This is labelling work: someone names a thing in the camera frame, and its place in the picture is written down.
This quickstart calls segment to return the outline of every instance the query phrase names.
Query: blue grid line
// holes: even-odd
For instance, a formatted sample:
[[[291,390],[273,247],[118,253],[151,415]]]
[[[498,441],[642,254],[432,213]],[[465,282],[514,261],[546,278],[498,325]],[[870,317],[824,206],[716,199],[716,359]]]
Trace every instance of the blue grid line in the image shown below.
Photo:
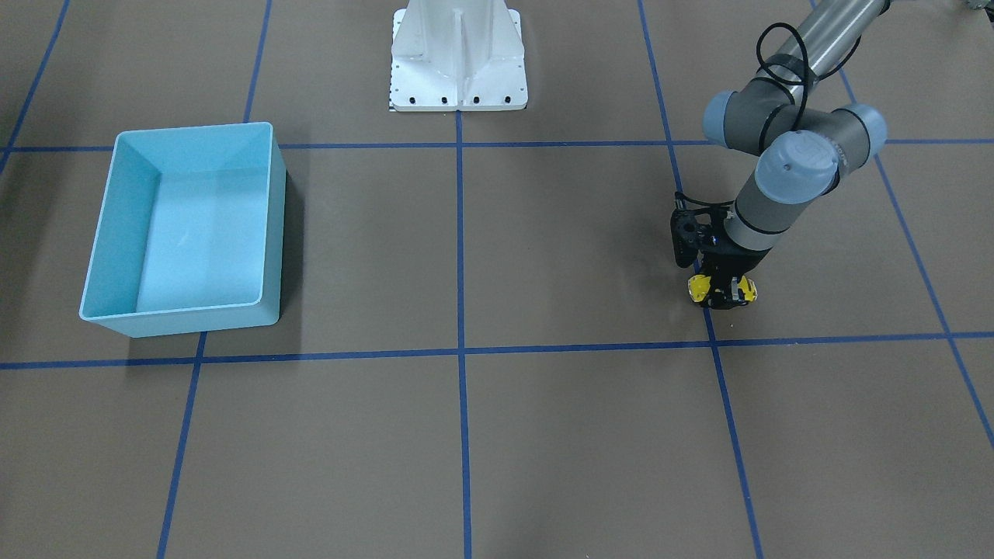
[[[204,357],[205,364],[277,363],[281,361],[342,361],[352,359],[396,359],[399,357],[437,357],[457,355],[454,348],[398,349],[381,351],[328,351],[323,353],[271,353],[264,355],[216,355]]]
[[[35,369],[82,369],[88,367],[147,367],[151,365],[192,365],[193,357],[163,357],[147,359],[89,359],[85,361],[24,361],[0,363],[0,371]]]
[[[953,332],[956,339],[990,339],[994,331]],[[370,351],[329,351],[314,353],[272,353],[252,355],[214,355],[204,356],[203,364],[221,363],[275,363],[284,361],[341,361],[360,359],[396,359],[402,357],[451,357],[460,353],[465,355],[507,355],[521,353],[572,353],[572,352],[601,352],[601,351],[662,351],[669,349],[700,349],[712,345],[718,347],[755,347],[755,346],[788,346],[812,344],[848,344],[848,343],[880,343],[894,341],[928,341],[943,340],[949,337],[943,332],[912,333],[912,334],[868,334],[853,336],[812,336],[793,338],[748,338],[726,340],[689,340],[689,341],[659,341],[659,342],[619,342],[619,343],[590,343],[590,344],[554,344],[554,345],[497,345],[464,347],[442,347],[430,349],[396,349]],[[138,367],[152,365],[191,365],[194,357],[162,357],[144,359],[91,359],[76,361],[24,361],[0,363],[0,370],[42,370],[87,367]]]
[[[659,71],[656,67],[656,57],[652,48],[652,39],[649,36],[648,20],[645,16],[645,5],[642,0],[638,0],[638,12],[642,21],[642,35],[645,39],[645,50],[649,58],[649,67],[652,70],[652,81],[656,88],[656,98],[659,101],[659,114],[663,120],[663,132],[666,135],[666,140],[669,142],[667,150],[670,155],[670,166],[673,168],[673,180],[677,191],[683,192],[683,183],[680,180],[680,168],[677,164],[676,149],[674,148],[672,141],[673,136],[670,133],[669,117],[666,114],[666,101],[663,98],[663,89],[659,80]],[[722,403],[725,408],[725,419],[729,428],[729,439],[735,455],[736,470],[739,473],[739,485],[743,494],[743,503],[745,505],[745,515],[748,519],[749,533],[752,537],[752,548],[756,559],[762,559],[762,542],[759,538],[759,528],[755,519],[755,511],[752,508],[752,497],[748,487],[746,464],[743,460],[742,447],[739,444],[739,431],[736,428],[735,415],[732,410],[732,400],[729,396],[728,386],[725,382],[725,369],[722,365],[722,356],[719,351],[718,344],[716,343],[717,336],[715,335],[715,326],[711,319],[711,311],[709,309],[704,309],[703,314],[705,326],[708,330],[708,341],[711,346],[711,355],[715,363],[715,374],[718,376],[718,384],[722,393]]]
[[[748,487],[746,461],[743,460],[742,445],[739,442],[739,428],[736,427],[736,415],[732,409],[732,397],[729,395],[729,385],[725,380],[725,366],[722,364],[722,353],[719,350],[715,323],[711,319],[711,310],[704,309],[705,325],[708,328],[708,339],[711,340],[711,358],[715,362],[715,372],[718,375],[718,389],[722,393],[722,406],[725,408],[725,421],[728,424],[729,439],[732,441],[732,453],[736,459],[736,472],[739,474],[739,486],[742,488],[745,516],[748,519],[748,530],[752,536],[752,550],[756,559],[762,559],[762,540],[759,539],[759,524],[755,519],[752,507],[752,492]]]
[[[255,66],[252,67],[251,81],[248,83],[248,97],[246,98],[246,112],[242,122],[251,119],[251,106],[255,101],[255,84],[258,82],[258,70],[262,66],[262,52],[265,50],[265,36],[269,29],[269,14],[272,13],[272,0],[265,0],[265,14],[262,15],[262,30],[258,33],[258,48],[255,50]]]
[[[624,147],[666,145],[667,140],[467,141],[464,147]]]
[[[564,345],[498,345],[489,347],[467,347],[466,355],[505,355],[514,353],[570,353],[597,351],[638,351],[659,349],[689,349],[710,347],[711,342],[698,341],[660,341],[633,343],[589,343]]]
[[[956,339],[994,338],[994,332],[953,332],[952,337]]]
[[[921,334],[869,334],[856,336],[810,336],[796,338],[748,338],[725,339],[715,343],[720,347],[755,347],[778,345],[812,345],[812,344],[842,344],[869,343],[882,341],[922,341],[941,340],[948,337],[941,332]]]
[[[11,153],[64,153],[80,151],[113,151],[112,145],[52,145],[11,147]]]
[[[975,145],[994,143],[994,138],[903,138],[888,139],[889,144],[910,144],[910,145]]]
[[[670,154],[670,167],[673,168],[673,179],[676,181],[677,192],[683,192],[683,181],[680,180],[680,168],[677,166],[677,152],[673,147],[673,134],[670,133],[670,119],[666,115],[663,87],[659,82],[659,71],[656,68],[656,54],[652,50],[652,39],[649,37],[649,23],[645,17],[645,5],[642,3],[642,0],[638,0],[638,15],[642,20],[642,38],[645,40],[645,51],[649,57],[649,68],[652,70],[652,83],[656,88],[656,102],[659,104],[659,115],[663,120],[663,134],[666,136],[666,148]]]
[[[809,2],[813,7],[814,0],[809,0]],[[853,93],[853,88],[849,83],[849,77],[846,75],[846,71],[840,70],[839,77],[842,79],[842,83],[846,87],[846,92],[849,94],[849,100],[857,102],[856,94]],[[914,242],[914,236],[911,234],[911,228],[908,226],[908,221],[905,220],[905,213],[901,209],[901,204],[898,203],[898,196],[894,192],[894,187],[892,186],[891,179],[887,174],[887,169],[884,168],[884,162],[881,160],[880,155],[875,155],[874,161],[877,163],[877,170],[880,171],[881,179],[884,181],[884,187],[887,189],[887,195],[891,199],[891,205],[894,207],[894,213],[898,216],[898,222],[901,224],[901,229],[905,233],[905,239],[908,241],[911,254],[914,256],[914,263],[918,267],[918,273],[921,275],[921,280],[924,282],[925,289],[928,291],[928,298],[931,299],[932,306],[935,309],[935,315],[938,316],[939,323],[942,325],[942,331],[945,333],[946,339],[948,340],[949,349],[952,350],[952,356],[956,361],[956,366],[959,368],[959,374],[963,377],[963,384],[966,385],[966,391],[970,395],[970,400],[973,402],[973,407],[977,412],[977,417],[980,419],[980,424],[983,426],[984,432],[987,434],[987,442],[991,448],[994,448],[994,429],[991,428],[990,419],[987,417],[987,413],[984,411],[983,403],[977,395],[976,387],[973,385],[973,379],[970,378],[970,372],[967,370],[966,364],[963,362],[963,358],[959,353],[959,347],[956,345],[956,338],[952,335],[952,330],[949,328],[949,323],[945,318],[945,312],[942,311],[942,305],[939,304],[938,295],[932,287],[931,279],[928,277],[928,271],[925,269],[924,261],[921,259],[921,254],[918,252],[918,247]]]
[[[360,142],[360,143],[281,143],[280,149],[414,149],[425,147],[455,147],[452,141]]]
[[[984,145],[994,144],[994,138],[905,138],[889,139],[887,144],[903,145]],[[711,146],[715,145],[703,139],[675,140],[568,140],[568,141],[464,141],[463,148],[481,147],[624,147],[624,146]],[[420,148],[454,148],[454,141],[424,141],[424,142],[325,142],[325,143],[281,143],[280,149],[420,149]],[[10,153],[50,153],[50,152],[81,152],[81,151],[113,151],[112,145],[51,145],[51,146],[12,146],[4,147],[3,152]]]
[[[56,41],[59,40],[59,34],[62,32],[63,23],[66,21],[66,13],[69,11],[70,0],[63,1],[62,10],[59,11],[59,18],[56,20],[56,27],[52,31],[52,38],[49,39],[49,46],[45,49],[45,55],[42,56],[42,62],[38,65],[38,71],[35,73],[35,78],[31,82],[31,87],[28,89],[28,94],[24,98],[24,104],[21,105],[21,112],[17,115],[17,121],[14,123],[14,129],[10,133],[10,138],[7,140],[7,149],[4,150],[3,156],[0,157],[0,173],[7,168],[7,161],[10,159],[11,148],[17,143],[17,137],[21,134],[21,126],[24,125],[24,119],[28,116],[28,109],[31,108],[31,101],[35,98],[35,92],[38,90],[38,85],[42,81],[42,76],[45,74],[45,68],[49,64],[49,58],[52,56],[52,50],[56,47]]]
[[[462,112],[455,113],[456,329],[459,355],[459,433],[462,454],[462,556],[473,556],[469,477],[469,402],[466,391],[465,228],[463,227]]]
[[[176,506],[176,494],[180,488],[180,473],[183,470],[183,456],[186,454],[187,436],[190,434],[190,419],[193,417],[193,404],[197,398],[197,384],[200,382],[200,366],[204,358],[204,346],[207,344],[207,332],[200,333],[197,342],[197,356],[194,357],[193,372],[190,374],[190,388],[187,391],[186,408],[183,410],[183,424],[180,427],[180,440],[176,445],[176,461],[173,462],[173,475],[169,481],[169,496],[166,497],[166,511],[162,515],[162,531],[159,532],[159,547],[156,559],[164,559],[166,545],[169,543],[169,530],[173,524],[173,510]]]

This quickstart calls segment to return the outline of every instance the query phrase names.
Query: floor tile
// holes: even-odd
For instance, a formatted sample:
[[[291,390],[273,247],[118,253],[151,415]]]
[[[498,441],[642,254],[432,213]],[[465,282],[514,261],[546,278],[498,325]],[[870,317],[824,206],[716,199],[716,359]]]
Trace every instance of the floor tile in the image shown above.
[[[735,198],[756,163],[717,146],[677,159],[685,192],[706,201]],[[712,313],[721,339],[942,331],[876,165],[816,200],[748,276],[757,301]]]
[[[508,6],[521,13],[528,107],[468,113],[467,141],[664,137],[636,2]]]
[[[455,151],[284,150],[282,316],[208,355],[456,344]]]
[[[407,2],[274,2],[253,118],[280,141],[455,141],[451,112],[390,108],[391,29]]]
[[[991,52],[982,11],[958,0],[894,2],[846,73],[857,99],[884,114],[891,138],[990,138],[994,111],[975,99],[994,90]]]
[[[881,160],[949,327],[994,329],[994,145],[889,145]]]
[[[0,555],[154,555],[189,384],[189,366],[0,372]]]
[[[767,557],[987,557],[994,456],[945,341],[722,350]]]
[[[454,358],[205,365],[170,557],[462,557]]]
[[[711,352],[467,362],[474,557],[749,557]]]
[[[61,0],[5,3],[0,13],[0,37],[16,49],[4,49],[0,58],[0,142],[14,131],[24,100],[45,56],[52,31],[59,20]]]
[[[109,145],[123,130],[241,122],[263,3],[74,3],[18,145]]]
[[[465,152],[469,345],[707,339],[672,264],[663,147]]]
[[[0,176],[0,362],[189,357],[197,334],[132,340],[79,317],[109,153],[15,153]]]
[[[700,139],[711,98],[744,89],[755,75],[755,42],[763,30],[780,21],[799,26],[811,7],[803,0],[753,2],[747,9],[721,0],[646,0],[645,12],[671,133]],[[772,55],[789,37],[783,30],[771,32],[763,54]],[[833,77],[818,85],[809,106],[831,111],[849,102],[845,86]]]

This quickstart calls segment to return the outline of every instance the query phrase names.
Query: yellow object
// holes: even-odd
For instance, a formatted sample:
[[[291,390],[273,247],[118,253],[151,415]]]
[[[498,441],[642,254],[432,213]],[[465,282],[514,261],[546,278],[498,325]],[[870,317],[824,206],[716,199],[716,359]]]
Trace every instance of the yellow object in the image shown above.
[[[694,302],[700,303],[708,297],[708,292],[711,291],[711,277],[704,274],[697,274],[687,280],[687,289],[690,291],[690,298]],[[745,295],[745,302],[755,301],[755,283],[751,279],[743,276],[739,280],[739,289]]]

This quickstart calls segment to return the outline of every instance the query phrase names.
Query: plastic bin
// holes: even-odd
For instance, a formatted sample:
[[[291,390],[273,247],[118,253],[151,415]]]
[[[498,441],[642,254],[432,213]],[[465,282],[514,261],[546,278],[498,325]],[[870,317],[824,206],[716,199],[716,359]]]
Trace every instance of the plastic bin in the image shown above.
[[[131,337],[275,323],[285,189],[268,122],[120,133],[80,318]]]

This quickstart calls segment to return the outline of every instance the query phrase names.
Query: white pedestal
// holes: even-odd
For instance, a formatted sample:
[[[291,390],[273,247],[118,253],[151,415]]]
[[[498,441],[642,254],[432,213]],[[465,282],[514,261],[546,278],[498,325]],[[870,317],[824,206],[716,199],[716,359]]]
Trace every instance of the white pedestal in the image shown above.
[[[392,53],[393,110],[528,104],[521,15],[504,0],[411,0],[394,14]]]

